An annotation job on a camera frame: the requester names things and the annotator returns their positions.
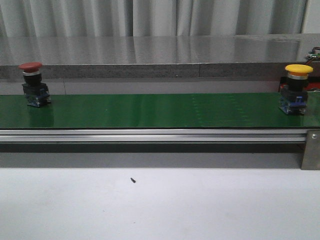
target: gray countertop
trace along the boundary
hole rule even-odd
[[[18,78],[17,65],[35,61],[44,64],[48,78],[278,77],[285,64],[305,62],[319,39],[320,34],[1,37],[0,78]]]

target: red component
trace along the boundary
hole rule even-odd
[[[19,68],[22,69],[25,73],[34,73],[38,72],[39,68],[41,68],[42,63],[41,62],[27,62],[24,64],[19,65]]]
[[[306,87],[307,90],[317,88],[320,89],[320,82],[309,82],[309,85]]]

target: conveyor belt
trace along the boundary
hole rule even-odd
[[[0,96],[0,129],[318,128],[320,94],[305,116],[285,115],[278,93],[53,95],[27,106],[22,95]]]
[[[320,170],[320,94],[285,115],[278,93],[54,95],[27,106],[0,96],[0,142],[305,143],[302,168]]]

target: green conveyor belt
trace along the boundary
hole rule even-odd
[[[309,128],[320,127],[320,93],[305,116],[285,115],[279,93],[53,95],[27,106],[23,95],[0,95],[0,129]]]

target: aluminum rail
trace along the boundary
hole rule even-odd
[[[309,129],[12,129],[0,142],[305,142]]]

